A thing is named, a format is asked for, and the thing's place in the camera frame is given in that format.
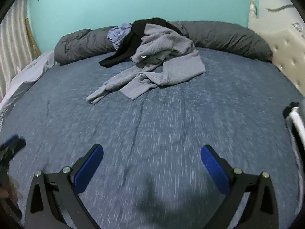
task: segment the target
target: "blue rubber pad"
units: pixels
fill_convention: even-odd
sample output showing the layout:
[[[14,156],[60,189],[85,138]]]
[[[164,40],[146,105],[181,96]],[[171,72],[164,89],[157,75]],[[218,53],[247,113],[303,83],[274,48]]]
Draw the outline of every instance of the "blue rubber pad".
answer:
[[[201,148],[201,160],[220,193],[230,193],[229,178],[206,146]]]
[[[104,157],[103,147],[98,145],[94,152],[90,155],[87,161],[80,168],[79,172],[74,177],[73,191],[79,194],[85,191],[95,171],[100,165]]]

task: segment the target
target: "white wall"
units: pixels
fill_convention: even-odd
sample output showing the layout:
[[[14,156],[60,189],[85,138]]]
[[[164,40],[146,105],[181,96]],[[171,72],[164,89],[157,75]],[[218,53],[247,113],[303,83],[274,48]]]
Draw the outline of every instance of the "white wall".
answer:
[[[296,8],[287,8],[276,13],[268,12],[266,9],[275,9],[287,4],[292,4],[292,2],[290,0],[259,0],[259,19],[266,21],[266,23],[260,22],[260,24],[264,24],[264,30],[286,29],[287,24],[291,22],[298,22],[305,29],[305,23]]]

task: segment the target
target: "hand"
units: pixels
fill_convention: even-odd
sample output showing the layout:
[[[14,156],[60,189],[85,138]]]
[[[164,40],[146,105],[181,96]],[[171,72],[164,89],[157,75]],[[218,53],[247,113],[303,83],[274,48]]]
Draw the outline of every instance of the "hand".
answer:
[[[0,188],[0,199],[6,199],[9,197],[7,190]]]
[[[0,187],[0,199],[10,198],[12,201],[17,202],[18,196],[22,198],[21,194],[17,195],[17,189],[19,188],[19,184],[12,177],[9,177],[9,179],[10,179],[10,189],[6,190]]]

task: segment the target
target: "striped curtain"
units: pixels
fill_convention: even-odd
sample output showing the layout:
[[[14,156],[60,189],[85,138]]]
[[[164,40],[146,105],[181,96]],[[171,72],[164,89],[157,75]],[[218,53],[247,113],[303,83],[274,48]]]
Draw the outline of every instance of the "striped curtain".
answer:
[[[16,0],[0,24],[0,101],[11,80],[32,61],[24,18],[27,0]]]

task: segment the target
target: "turquoise wall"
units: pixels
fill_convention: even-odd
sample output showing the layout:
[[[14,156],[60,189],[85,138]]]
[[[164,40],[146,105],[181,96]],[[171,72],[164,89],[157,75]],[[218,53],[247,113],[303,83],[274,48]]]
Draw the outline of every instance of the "turquoise wall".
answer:
[[[80,29],[138,19],[219,20],[248,25],[249,0],[28,0],[33,36],[41,52]]]

